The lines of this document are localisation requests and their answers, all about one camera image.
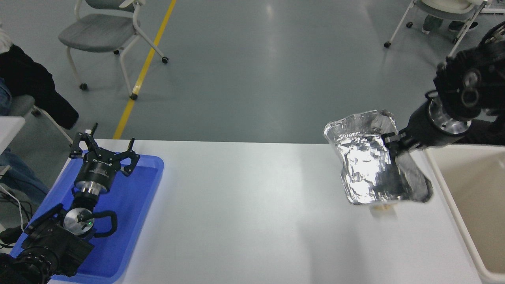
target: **shoe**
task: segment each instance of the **shoe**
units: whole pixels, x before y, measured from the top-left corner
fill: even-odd
[[[463,28],[463,26],[465,25],[464,22],[452,22],[449,27],[447,28],[450,32],[459,32],[461,30],[461,28]],[[473,22],[471,25],[470,25],[470,28],[468,29],[468,31],[471,31],[473,30],[475,27],[477,27],[479,25],[479,23],[477,22]]]

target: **white cable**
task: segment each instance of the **white cable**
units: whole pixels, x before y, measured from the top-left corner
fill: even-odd
[[[23,213],[21,213],[21,202],[19,202],[19,200],[17,198],[15,198],[10,192],[8,192],[7,189],[5,189],[1,184],[0,184],[0,188],[3,189],[6,194],[10,195],[12,198],[14,198],[18,202],[19,216],[21,217],[21,230],[24,231],[25,228],[23,228]]]

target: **crumpled aluminum foil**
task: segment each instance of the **crumpled aluminum foil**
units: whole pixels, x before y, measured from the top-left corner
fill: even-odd
[[[352,204],[426,202],[433,188],[409,153],[391,160],[381,135],[398,133],[391,113],[369,111],[330,122],[324,137],[343,162],[341,177]]]

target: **white chair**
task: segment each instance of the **white chair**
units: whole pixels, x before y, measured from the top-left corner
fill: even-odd
[[[398,30],[400,29],[401,24],[405,20],[405,17],[407,16],[409,10],[411,8],[413,8],[414,6],[416,6],[418,9],[428,13],[429,15],[431,15],[433,17],[437,17],[437,18],[444,19],[444,20],[465,22],[464,26],[461,28],[458,35],[452,41],[454,43],[454,47],[452,48],[452,50],[448,54],[448,57],[450,57],[450,56],[452,56],[454,51],[456,51],[456,48],[458,48],[458,45],[460,45],[461,40],[463,39],[463,37],[467,33],[467,31],[470,28],[470,26],[472,25],[472,23],[475,21],[475,18],[482,11],[482,9],[487,5],[487,3],[488,3],[488,0],[484,0],[479,6],[473,6],[472,9],[469,9],[469,11],[458,14],[458,13],[449,13],[449,12],[445,12],[445,11],[436,9],[434,7],[431,7],[427,4],[425,4],[422,0],[411,0],[411,2],[409,3],[409,6],[407,7],[407,10],[405,11],[405,13],[403,14],[403,17],[400,20],[400,23],[398,23],[398,26],[396,27],[396,29],[393,33],[393,36],[391,36],[391,39],[389,41],[384,43],[384,47],[389,48],[391,46],[393,39],[396,36],[396,33],[398,33]],[[407,28],[411,28],[412,25],[413,25],[412,22],[408,22]]]
[[[77,49],[87,52],[103,53],[121,52],[120,63],[123,71],[123,77],[128,89],[128,95],[132,100],[137,99],[137,94],[132,92],[130,81],[124,65],[124,56],[131,47],[142,37],[153,49],[160,55],[163,63],[168,63],[168,58],[163,55],[161,50],[150,40],[140,29],[138,22],[138,13],[140,7],[145,4],[145,0],[85,0],[88,5],[95,9],[120,10],[133,13],[132,17],[120,17],[106,14],[90,14],[83,18],[79,16],[79,10],[82,0],[77,0],[74,14],[76,22],[63,30],[58,39],[67,46],[67,57],[72,67],[74,77],[81,90],[87,89],[87,84],[82,83],[74,61],[70,55],[70,49]],[[123,48],[122,46],[132,37],[130,43]]]

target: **white table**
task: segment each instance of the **white table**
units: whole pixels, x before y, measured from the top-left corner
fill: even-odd
[[[481,283],[422,153],[432,200],[381,215],[347,202],[329,145],[137,140],[134,150],[165,170],[118,283]]]
[[[0,116],[0,153],[7,148],[23,125],[25,125],[24,117]]]

